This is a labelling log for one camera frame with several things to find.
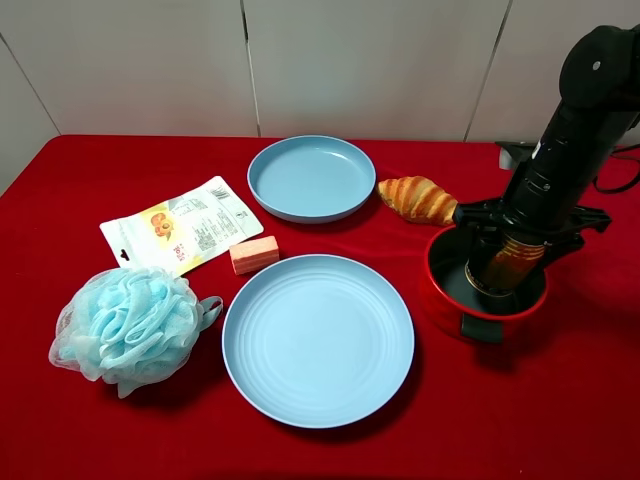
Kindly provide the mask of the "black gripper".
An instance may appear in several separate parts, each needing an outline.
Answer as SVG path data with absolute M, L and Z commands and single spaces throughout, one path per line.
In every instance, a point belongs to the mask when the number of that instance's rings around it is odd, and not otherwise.
M 603 233 L 612 219 L 601 209 L 576 206 L 559 226 L 538 226 L 525 218 L 500 198 L 474 203 L 459 203 L 453 214 L 458 228 L 463 228 L 466 243 L 457 259 L 468 265 L 472 273 L 483 273 L 507 239 L 534 246 L 541 255 L 536 259 L 530 278 L 541 274 L 557 260 L 582 249 L 582 231 L 592 229 Z

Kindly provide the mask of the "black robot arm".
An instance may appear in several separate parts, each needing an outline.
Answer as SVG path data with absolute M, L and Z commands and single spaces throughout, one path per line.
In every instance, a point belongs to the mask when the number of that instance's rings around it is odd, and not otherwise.
M 531 155 L 499 198 L 460 204 L 473 230 L 466 270 L 485 291 L 513 290 L 533 273 L 581 249 L 585 229 L 611 223 L 579 204 L 623 135 L 639 121 L 639 30 L 598 26 L 571 49 L 561 101 Z

